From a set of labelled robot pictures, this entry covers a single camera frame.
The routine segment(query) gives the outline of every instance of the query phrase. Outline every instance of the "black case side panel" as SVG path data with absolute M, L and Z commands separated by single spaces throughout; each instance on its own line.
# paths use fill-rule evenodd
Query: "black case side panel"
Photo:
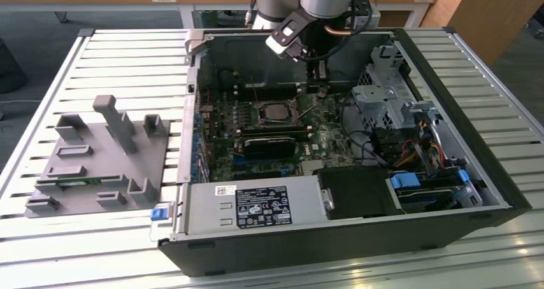
M 158 245 L 187 276 L 271 269 L 442 248 L 519 214 L 513 209 Z

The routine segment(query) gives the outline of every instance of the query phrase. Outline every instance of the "blue latch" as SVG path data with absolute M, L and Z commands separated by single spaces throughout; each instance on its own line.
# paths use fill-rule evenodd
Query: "blue latch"
M 150 221 L 168 220 L 168 209 L 153 208 L 150 211 Z
M 470 177 L 467 176 L 466 170 L 459 170 L 458 176 L 461 177 L 463 183 L 467 183 L 467 181 L 470 181 Z
M 419 179 L 414 173 L 398 173 L 391 178 L 392 188 L 419 187 Z

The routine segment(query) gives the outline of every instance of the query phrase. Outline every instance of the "green circuit board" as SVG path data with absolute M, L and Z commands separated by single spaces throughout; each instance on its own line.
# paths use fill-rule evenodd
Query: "green circuit board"
M 229 181 L 240 177 L 259 178 L 259 174 L 301 176 L 303 161 L 319 160 L 323 167 L 348 166 L 355 163 L 354 154 L 342 134 L 336 116 L 339 94 L 318 99 L 316 94 L 304 94 L 296 100 L 296 112 L 305 114 L 297 118 L 297 124 L 311 126 L 307 142 L 295 143 L 295 153 L 287 159 L 245 160 L 236 153 L 236 139 L 232 133 L 240 127 L 259 127 L 259 115 L 255 102 L 233 102 L 223 99 L 215 105 L 215 116 L 208 124 L 208 144 L 211 145 L 209 180 Z

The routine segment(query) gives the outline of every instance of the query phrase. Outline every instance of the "barcode sticker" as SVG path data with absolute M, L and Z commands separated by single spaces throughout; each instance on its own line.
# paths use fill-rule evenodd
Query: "barcode sticker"
M 233 195 L 236 192 L 236 185 L 215 186 L 215 195 Z

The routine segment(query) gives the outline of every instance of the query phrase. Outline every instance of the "motherboard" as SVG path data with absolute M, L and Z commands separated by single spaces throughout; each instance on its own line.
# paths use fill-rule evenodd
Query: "motherboard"
M 285 95 L 268 100 L 255 91 L 244 99 L 223 92 L 204 99 L 209 181 L 311 175 L 356 162 L 339 125 L 344 94 L 273 94 Z

